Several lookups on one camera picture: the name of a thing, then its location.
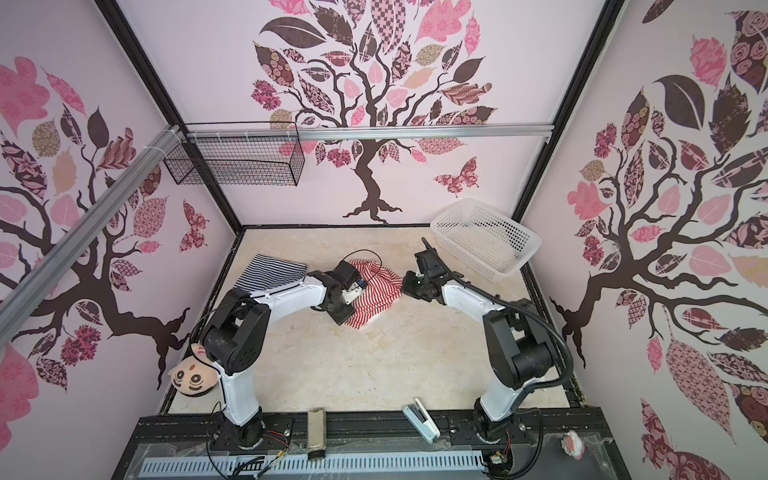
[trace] small pink object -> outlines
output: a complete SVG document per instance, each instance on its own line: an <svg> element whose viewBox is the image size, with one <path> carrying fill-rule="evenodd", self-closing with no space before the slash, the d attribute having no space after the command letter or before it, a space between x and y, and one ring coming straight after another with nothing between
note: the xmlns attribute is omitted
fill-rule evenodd
<svg viewBox="0 0 768 480"><path fill-rule="evenodd" d="M576 458L577 460L581 460L581 456L584 454L584 442L578 438L578 434L576 432L573 430L569 431L566 437L562 439L560 443L563 446L565 453L569 454L573 458Z"/></svg>

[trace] patterned leaf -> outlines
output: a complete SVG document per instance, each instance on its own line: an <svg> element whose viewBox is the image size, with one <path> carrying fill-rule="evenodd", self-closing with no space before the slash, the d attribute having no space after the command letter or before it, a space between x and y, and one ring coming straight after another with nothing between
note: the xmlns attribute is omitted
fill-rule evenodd
<svg viewBox="0 0 768 480"><path fill-rule="evenodd" d="M373 58L373 55L376 54L376 47L378 46L379 44L376 42L376 37L373 36L373 30L371 30L371 24L368 24L366 33L362 34L362 37L360 38L360 48L358 53L360 63L366 63Z"/></svg>
<svg viewBox="0 0 768 480"><path fill-rule="evenodd" d="M748 105L746 95L730 83L729 76L712 106L710 122L712 142L721 154L729 152L746 133L752 113L747 110Z"/></svg>
<svg viewBox="0 0 768 480"><path fill-rule="evenodd" d="M453 48L449 48L445 51L445 54L442 56L442 70L448 71L454 63L456 63L456 59L458 58L458 53L462 50L462 44L464 41L460 41L458 45L456 45Z"/></svg>
<svg viewBox="0 0 768 480"><path fill-rule="evenodd" d="M53 359L44 359L38 357L38 362L35 365L35 369L38 371L38 376L50 383L51 385L58 385L67 391L67 369L61 363Z"/></svg>
<svg viewBox="0 0 768 480"><path fill-rule="evenodd" d="M637 292L634 290L622 290L619 293L619 297L616 299L616 306L627 306L634 301L637 297Z"/></svg>
<svg viewBox="0 0 768 480"><path fill-rule="evenodd" d="M458 138L421 138L416 141L424 152L430 155L446 154L464 145Z"/></svg>
<svg viewBox="0 0 768 480"><path fill-rule="evenodd" d="M721 326L709 312L701 308L689 308L683 312L683 320L690 323L693 326L698 326L703 329L710 330L725 330L724 326Z"/></svg>
<svg viewBox="0 0 768 480"><path fill-rule="evenodd" d="M39 353L48 352L51 348L53 348L54 344L56 344L56 339L54 333L50 332L37 341L35 346L32 347L32 351L29 353L27 358L30 358L33 355L38 355Z"/></svg>
<svg viewBox="0 0 768 480"><path fill-rule="evenodd" d="M411 68L411 46L404 41L398 48L395 59L392 60L392 81L404 78L409 68Z"/></svg>
<svg viewBox="0 0 768 480"><path fill-rule="evenodd" d="M491 88L493 85L490 83L482 87L478 87L477 84L460 84L441 90L440 93L457 105L476 104L480 101L480 95L490 92Z"/></svg>
<svg viewBox="0 0 768 480"><path fill-rule="evenodd" d="M728 395L707 359L695 348L672 339L667 349L667 367L688 400L733 436Z"/></svg>
<svg viewBox="0 0 768 480"><path fill-rule="evenodd" d="M98 304L91 302L90 300L81 300L74 305L74 309L80 313L83 320L96 325L101 325L101 314L99 313Z"/></svg>
<svg viewBox="0 0 768 480"><path fill-rule="evenodd" d="M664 86L664 109L670 120L699 130L704 123L704 94L699 85L683 75L656 80Z"/></svg>
<svg viewBox="0 0 768 480"><path fill-rule="evenodd" d="M659 337L655 336L648 342L648 361L650 366L654 369L654 373L658 372L661 368L661 360L664 358L664 351L661 349L661 341Z"/></svg>
<svg viewBox="0 0 768 480"><path fill-rule="evenodd" d="M303 78L299 78L299 83L301 84L302 90L304 90L306 99L309 100L312 105L322 111L327 111L330 114L334 112L331 99L328 98L328 95L322 90L312 84L306 83Z"/></svg>
<svg viewBox="0 0 768 480"><path fill-rule="evenodd" d="M712 183L724 188L743 187L760 175L766 160L768 160L768 147L738 157L728 162L712 179Z"/></svg>
<svg viewBox="0 0 768 480"><path fill-rule="evenodd" d="M645 295L638 296L634 302L630 303L629 312L627 313L630 328L632 328L639 319L643 318L646 310L648 310L648 302L645 300Z"/></svg>
<svg viewBox="0 0 768 480"><path fill-rule="evenodd" d="M748 359L736 353L708 353L714 365L731 376L748 382L768 383L768 374Z"/></svg>
<svg viewBox="0 0 768 480"><path fill-rule="evenodd" d="M768 244L768 214L758 214L739 223L726 241L742 248L763 248Z"/></svg>
<svg viewBox="0 0 768 480"><path fill-rule="evenodd" d="M648 142L650 148L648 149L648 163L651 168L656 170L666 170L670 166L670 159L667 156L667 152L660 146L652 141Z"/></svg>
<svg viewBox="0 0 768 480"><path fill-rule="evenodd" d="M9 142L1 131L0 137L2 138L2 156L8 162L13 176L24 188L43 200L48 179L40 164L29 153Z"/></svg>
<svg viewBox="0 0 768 480"><path fill-rule="evenodd" d="M435 63L435 60L437 60L437 57L440 56L440 52L442 52L443 48L445 48L445 45L437 44L431 44L423 47L421 50L419 50L419 53L416 54L416 63L422 67L426 67L427 65Z"/></svg>
<svg viewBox="0 0 768 480"><path fill-rule="evenodd" d="M680 265L680 262L682 262L683 259L687 256L687 253L685 255L672 255L671 253L662 255L656 262L656 274L662 275L664 273L671 272L672 270L676 269L677 266Z"/></svg>
<svg viewBox="0 0 768 480"><path fill-rule="evenodd" d="M592 231L595 225L598 224L597 220L587 220L584 225L576 232L576 237L586 237Z"/></svg>
<svg viewBox="0 0 768 480"><path fill-rule="evenodd" d="M725 332L718 340L730 349L748 352L759 349L767 339L766 333L760 329L735 328Z"/></svg>
<svg viewBox="0 0 768 480"><path fill-rule="evenodd" d="M301 18L280 17L267 22L259 33L271 31L288 45L296 48L312 48L325 43L326 39L317 28Z"/></svg>
<svg viewBox="0 0 768 480"><path fill-rule="evenodd" d="M640 193L643 191L644 177L643 147L641 145L634 153L632 161L627 166L627 173L624 175L624 196L627 198L627 208L632 207L640 197Z"/></svg>

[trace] tree mural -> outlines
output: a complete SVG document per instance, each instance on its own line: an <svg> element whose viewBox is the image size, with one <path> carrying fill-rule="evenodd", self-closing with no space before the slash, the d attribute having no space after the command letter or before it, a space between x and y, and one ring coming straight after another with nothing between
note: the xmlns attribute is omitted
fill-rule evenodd
<svg viewBox="0 0 768 480"><path fill-rule="evenodd" d="M733 281L735 273L747 285L768 287L768 258L755 252L768 245L768 214L751 213L768 202L768 147L755 149L751 140L768 130L763 62L768 13L731 16L736 35L730 58L715 38L694 38L691 64L698 81L681 74L659 78L654 83L664 89L664 109L652 108L641 89L621 131L608 124L598 132L597 158L581 170L585 181L568 194L574 213L585 220L575 235L584 242L583 257L592 271L576 310L551 301L565 320L563 336L572 336L586 366L582 330L595 303L617 291L616 308L626 309L630 328L647 318L654 371L666 360L680 391L733 437L730 390L748 423L768 442L768 390L741 382L768 384L763 369L744 356L768 336L762 329L733 325L746 311L768 316L764 298L751 300L733 290L743 283ZM729 60L732 71L726 74ZM700 83L717 92L711 103ZM762 105L755 110L759 114L752 115L748 97ZM670 129L668 121L683 128ZM673 132L682 133L672 137ZM738 313L729 322L715 319L707 307L720 304L737 306ZM665 320L669 336L659 328ZM731 352L702 353L686 342ZM660 468L664 460L654 455L667 458L668 441L646 435L644 444ZM656 447L664 452L654 454ZM692 456L675 455L670 465Z"/></svg>
<svg viewBox="0 0 768 480"><path fill-rule="evenodd" d="M254 42L258 62L281 89L265 80L253 84L251 97L265 109L274 110L272 127L284 127L281 121L295 121L300 127L354 127L364 121L370 127L484 124L495 110L484 106L456 109L477 104L492 87L490 83L469 83L483 58L458 61L464 55L471 57L480 41L474 15L462 24L472 6L469 0L458 0L455 5L452 0L371 0L370 22L362 22L368 12L366 0L323 0L322 5L309 2L311 13L304 1L270 2L287 14L312 15L319 26L298 16L275 18L261 32L279 36L292 48L270 48ZM408 9L413 9L414 17L406 14L406 3L412 5ZM409 19L415 21L420 15L413 41L403 39ZM449 41L449 36L460 32L464 34L461 38ZM272 41L269 35L263 37ZM412 42L421 38L438 43L423 46L414 56ZM284 101L297 105L297 110L278 109ZM444 102L452 108L444 111ZM445 154L463 145L458 138L423 138L416 143L418 148L390 138L303 142L303 148L305 153L314 151L318 164L327 159L337 168L353 165L367 197L345 218L368 212L372 220L386 223L379 212L402 209L382 198L371 162L375 158L400 162L403 151L416 161L426 162L424 154ZM435 180L456 194L476 185L477 175L472 172L441 175Z"/></svg>
<svg viewBox="0 0 768 480"><path fill-rule="evenodd" d="M46 87L35 83L37 68L32 61L17 57L16 70L0 67L0 98L3 100L0 113L14 134L22 121L48 116L43 106L50 97ZM114 180L108 170L128 167L136 155L130 128L125 129L123 136L110 140L99 109L86 116L77 92L60 78L52 74L47 77L63 102L62 113L34 129L31 145L38 159L48 159L38 161L32 151L22 149L17 141L11 141L5 132L1 133L2 156L18 184L0 187L0 230L15 237L15 241L0 242L0 269L13 267L17 262L23 265L23 273L18 278L0 273L0 283L10 289L16 288L34 264L51 251L59 237L56 230L66 232L73 227L80 215L96 202L97 189L112 185ZM86 120L87 138L78 122L80 115ZM66 139L61 139L57 125ZM76 161L72 151L74 157L79 154L80 159ZM77 164L87 171L84 188L77 186ZM160 246L151 239L165 218L167 197L152 197L160 181L161 170L156 167L72 265L77 283L69 288L56 286L40 303L31 316L46 317L47 323L23 329L13 337L15 340L27 335L39 336L28 356L37 357L35 369L44 381L67 389L67 370L79 362L93 359L104 336L135 333L149 336L155 342L160 369L157 387L160 388L168 349L180 349L188 336L178 338L175 333L189 309L184 309L176 319L163 323L152 316L122 312L118 307L118 297L131 291L127 278L141 273L129 257L153 253ZM104 182L105 187L101 187L100 182ZM185 201L184 213L191 230L198 232L205 228L206 220L196 215L194 209L188 213L187 207ZM132 233L126 235L129 224ZM182 250L186 250L185 240L190 233L181 242ZM122 243L129 237L142 240L132 245ZM201 238L202 235L198 235L190 241L199 247L197 243L202 245ZM37 262L30 260L32 255L37 255Z"/></svg>

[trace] wallpaper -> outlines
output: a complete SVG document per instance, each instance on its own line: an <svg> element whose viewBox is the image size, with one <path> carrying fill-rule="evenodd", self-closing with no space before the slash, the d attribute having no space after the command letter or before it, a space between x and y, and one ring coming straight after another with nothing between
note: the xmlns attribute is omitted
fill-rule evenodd
<svg viewBox="0 0 768 480"><path fill-rule="evenodd" d="M0 28L0 296L164 128L94 5L29 4ZM204 188L177 187L162 164L144 179L0 348L9 478L111 475L138 417L156 412L232 239ZM48 461L35 462L44 437Z"/></svg>
<svg viewBox="0 0 768 480"><path fill-rule="evenodd" d="M627 10L525 218L633 478L765 466L768 12L735 3Z"/></svg>

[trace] beige table surface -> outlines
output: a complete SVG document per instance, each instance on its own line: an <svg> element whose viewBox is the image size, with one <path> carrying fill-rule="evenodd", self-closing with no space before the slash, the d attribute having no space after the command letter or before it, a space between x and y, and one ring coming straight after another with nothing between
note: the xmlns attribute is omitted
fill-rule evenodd
<svg viewBox="0 0 768 480"><path fill-rule="evenodd" d="M376 251L400 276L415 270L426 237L440 257L480 288L507 300L528 297L518 273L490 283L440 249L427 227L248 230L218 303L258 253L331 270L349 252ZM367 252L351 258L375 258ZM493 377L482 325L433 301L401 296L365 329L337 326L326 314L300 310L270 323L253 369L264 412L400 410L419 397L427 409L472 409ZM548 379L557 378L550 369ZM176 394L169 413L208 413L221 401ZM541 389L522 407L568 407L562 387Z"/></svg>

